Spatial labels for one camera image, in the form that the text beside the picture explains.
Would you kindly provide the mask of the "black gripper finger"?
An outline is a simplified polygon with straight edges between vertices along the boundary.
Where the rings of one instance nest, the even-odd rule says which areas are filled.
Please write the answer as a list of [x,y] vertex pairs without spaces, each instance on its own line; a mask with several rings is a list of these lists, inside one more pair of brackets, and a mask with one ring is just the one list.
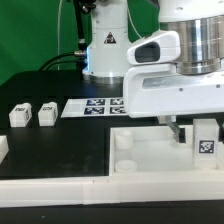
[[224,142],[224,122],[219,122],[219,142]]

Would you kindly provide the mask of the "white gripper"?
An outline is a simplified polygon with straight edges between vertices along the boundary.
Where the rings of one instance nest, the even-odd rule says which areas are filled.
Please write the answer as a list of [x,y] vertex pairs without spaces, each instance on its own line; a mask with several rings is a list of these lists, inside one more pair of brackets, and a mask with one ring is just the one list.
[[181,75],[170,64],[132,67],[124,77],[123,98],[130,117],[166,116],[174,139],[185,143],[175,116],[224,112],[224,70]]

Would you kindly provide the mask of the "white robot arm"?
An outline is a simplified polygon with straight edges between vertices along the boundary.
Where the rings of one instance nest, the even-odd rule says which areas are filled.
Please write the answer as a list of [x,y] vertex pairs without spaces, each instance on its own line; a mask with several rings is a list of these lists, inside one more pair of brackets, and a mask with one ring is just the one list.
[[95,0],[85,78],[123,83],[133,118],[224,112],[224,0]]

